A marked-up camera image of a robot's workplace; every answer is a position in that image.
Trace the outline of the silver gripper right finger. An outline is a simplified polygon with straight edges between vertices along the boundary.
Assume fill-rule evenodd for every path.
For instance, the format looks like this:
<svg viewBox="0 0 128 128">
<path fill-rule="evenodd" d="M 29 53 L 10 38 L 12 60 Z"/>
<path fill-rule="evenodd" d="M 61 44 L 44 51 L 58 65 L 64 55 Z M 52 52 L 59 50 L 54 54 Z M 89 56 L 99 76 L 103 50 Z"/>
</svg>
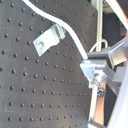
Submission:
<svg viewBox="0 0 128 128">
<path fill-rule="evenodd" d="M 114 67 L 128 59 L 128 37 L 100 52 L 89 52 L 88 57 L 90 59 L 107 59 L 108 63 Z"/>
</svg>

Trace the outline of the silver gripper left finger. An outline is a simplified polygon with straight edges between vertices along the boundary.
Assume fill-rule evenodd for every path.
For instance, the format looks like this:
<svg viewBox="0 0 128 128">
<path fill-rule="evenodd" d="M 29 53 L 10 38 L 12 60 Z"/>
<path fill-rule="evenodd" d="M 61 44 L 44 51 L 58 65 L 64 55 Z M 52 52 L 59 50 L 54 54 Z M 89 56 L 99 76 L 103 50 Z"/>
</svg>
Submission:
<svg viewBox="0 0 128 128">
<path fill-rule="evenodd" d="M 80 68 L 89 82 L 89 88 L 106 83 L 111 89 L 116 89 L 113 78 L 115 72 L 107 65 L 105 60 L 83 60 Z"/>
</svg>

